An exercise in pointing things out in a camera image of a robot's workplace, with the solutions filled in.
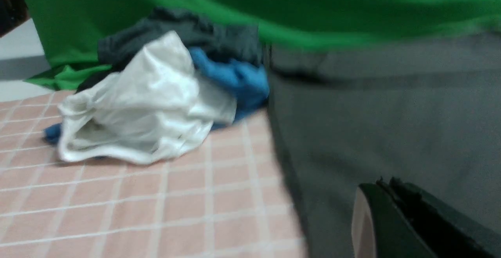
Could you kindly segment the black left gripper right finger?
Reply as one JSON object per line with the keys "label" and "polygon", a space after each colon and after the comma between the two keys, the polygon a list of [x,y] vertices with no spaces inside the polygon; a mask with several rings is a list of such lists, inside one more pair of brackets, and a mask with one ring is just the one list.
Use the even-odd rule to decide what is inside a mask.
{"label": "black left gripper right finger", "polygon": [[500,234],[412,183],[378,181],[430,258],[499,258]]}

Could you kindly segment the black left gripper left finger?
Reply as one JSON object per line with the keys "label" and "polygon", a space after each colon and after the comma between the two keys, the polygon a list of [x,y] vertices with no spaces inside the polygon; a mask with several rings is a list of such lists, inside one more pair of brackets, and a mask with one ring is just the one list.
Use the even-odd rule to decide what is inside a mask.
{"label": "black left gripper left finger", "polygon": [[376,184],[360,184],[353,206],[351,238],[356,258],[436,258],[395,201]]}

